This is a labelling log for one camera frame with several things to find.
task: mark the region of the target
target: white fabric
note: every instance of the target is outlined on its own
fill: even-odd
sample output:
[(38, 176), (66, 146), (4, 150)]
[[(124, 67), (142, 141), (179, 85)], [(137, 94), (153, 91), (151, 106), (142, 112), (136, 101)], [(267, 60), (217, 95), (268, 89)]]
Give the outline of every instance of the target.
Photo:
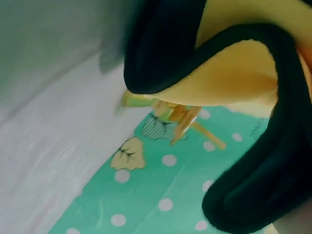
[(98, 64), (92, 57), (0, 126), (0, 233), (48, 233), (149, 112), (116, 114), (122, 67), (103, 76)]

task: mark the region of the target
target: teal polka dot fabric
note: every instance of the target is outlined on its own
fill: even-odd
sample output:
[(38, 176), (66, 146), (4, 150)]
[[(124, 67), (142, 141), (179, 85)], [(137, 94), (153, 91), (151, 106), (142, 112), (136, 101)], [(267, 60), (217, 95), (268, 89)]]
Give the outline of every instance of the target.
[[(202, 109), (196, 121), (224, 141), (226, 149), (192, 128), (172, 146), (175, 123), (150, 113), (49, 234), (223, 233), (206, 222), (202, 198), (259, 138), (268, 120), (211, 107)], [(122, 166), (127, 163), (131, 170)]]

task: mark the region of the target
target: plush toy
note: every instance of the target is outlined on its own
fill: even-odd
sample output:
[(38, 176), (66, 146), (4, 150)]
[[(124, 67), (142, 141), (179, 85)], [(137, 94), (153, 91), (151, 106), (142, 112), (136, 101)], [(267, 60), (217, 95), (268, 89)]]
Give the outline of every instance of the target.
[(216, 228), (249, 234), (312, 196), (312, 0), (149, 0), (129, 40), (130, 92), (270, 117), (208, 190)]

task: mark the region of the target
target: bed sheet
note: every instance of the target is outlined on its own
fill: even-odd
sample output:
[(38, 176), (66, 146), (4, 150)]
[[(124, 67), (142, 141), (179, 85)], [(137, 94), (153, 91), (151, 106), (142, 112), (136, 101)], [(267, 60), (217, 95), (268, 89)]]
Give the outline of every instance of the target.
[(211, 107), (202, 109), (196, 121), (226, 149), (192, 128), (172, 146), (175, 123), (151, 112), (49, 234), (220, 234), (204, 219), (202, 198), (258, 139), (268, 120)]

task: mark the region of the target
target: white polka dot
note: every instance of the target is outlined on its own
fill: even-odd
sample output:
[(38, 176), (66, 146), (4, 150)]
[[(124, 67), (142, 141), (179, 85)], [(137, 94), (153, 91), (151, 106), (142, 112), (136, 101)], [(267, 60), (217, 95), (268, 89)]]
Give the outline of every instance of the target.
[(127, 170), (122, 169), (122, 170), (116, 171), (116, 173), (115, 173), (115, 180), (117, 182), (125, 183), (129, 179), (130, 179), (130, 173)]
[(242, 136), (241, 136), (240, 134), (238, 134), (238, 133), (234, 133), (234, 134), (232, 135), (232, 137), (233, 137), (233, 139), (236, 140), (236, 141), (242, 141), (242, 140), (243, 140)]
[(206, 221), (202, 220), (202, 221), (199, 221), (198, 223), (196, 223), (195, 225), (195, 230), (197, 231), (203, 231), (203, 230), (206, 230), (208, 227), (208, 224)]
[(158, 204), (158, 207), (161, 211), (169, 211), (173, 206), (174, 205), (169, 198), (162, 199)]
[(80, 234), (76, 228), (70, 228), (67, 230), (66, 234)]
[(210, 112), (205, 110), (205, 109), (202, 109), (200, 112), (199, 112), (199, 116), (202, 118), (202, 119), (209, 119), (210, 118)]
[(111, 218), (111, 223), (115, 227), (121, 227), (126, 224), (126, 217), (123, 214), (116, 214)]
[(213, 184), (213, 182), (211, 180), (207, 180), (204, 184), (203, 184), (203, 191), (206, 192), (208, 191), (208, 189), (210, 188), (210, 186)]
[(167, 167), (172, 167), (176, 164), (176, 156), (174, 155), (165, 155), (162, 157), (162, 163)]
[(204, 146), (204, 149), (207, 150), (208, 152), (215, 150), (215, 145), (213, 145), (210, 141), (205, 141), (203, 146)]

